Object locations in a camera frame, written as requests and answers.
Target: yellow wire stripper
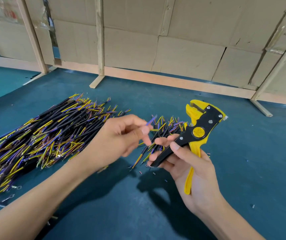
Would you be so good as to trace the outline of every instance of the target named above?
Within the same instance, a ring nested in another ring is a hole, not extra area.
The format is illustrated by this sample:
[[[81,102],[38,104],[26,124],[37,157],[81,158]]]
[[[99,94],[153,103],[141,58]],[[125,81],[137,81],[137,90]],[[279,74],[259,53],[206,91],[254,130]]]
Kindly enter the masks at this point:
[[[226,120],[227,116],[214,105],[195,99],[186,105],[186,113],[191,118],[191,123],[189,126],[185,123],[185,131],[175,142],[181,147],[189,144],[191,151],[197,156],[201,156],[201,145],[207,142],[212,129],[222,120]],[[158,167],[172,153],[171,148],[167,147],[151,166]],[[191,193],[193,173],[194,169],[191,167],[185,181],[184,192],[187,195]]]

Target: bundle of wires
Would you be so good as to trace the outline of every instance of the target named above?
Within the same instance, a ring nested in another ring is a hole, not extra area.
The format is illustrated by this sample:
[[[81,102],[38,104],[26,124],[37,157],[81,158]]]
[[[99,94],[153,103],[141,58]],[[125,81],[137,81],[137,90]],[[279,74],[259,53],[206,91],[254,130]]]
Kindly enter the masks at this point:
[[[185,130],[184,124],[185,124],[184,121],[179,121],[179,118],[174,118],[174,117],[171,117],[168,122],[165,121],[163,116],[161,116],[157,122],[154,120],[153,121],[154,129],[152,129],[152,131],[155,132],[155,134],[153,135],[151,139],[152,144],[150,146],[144,147],[139,158],[130,167],[131,170],[135,168],[135,166],[143,158],[145,153],[148,153],[148,155],[144,158],[141,164],[143,164],[153,152],[158,151],[158,150],[159,151],[165,150],[165,147],[155,144],[154,141],[157,137],[168,137],[169,135],[173,135],[175,133],[180,134],[181,132]]]
[[[22,175],[40,166],[80,153],[97,134],[116,107],[105,110],[104,103],[74,94],[19,128],[0,137],[0,193],[11,189]]]

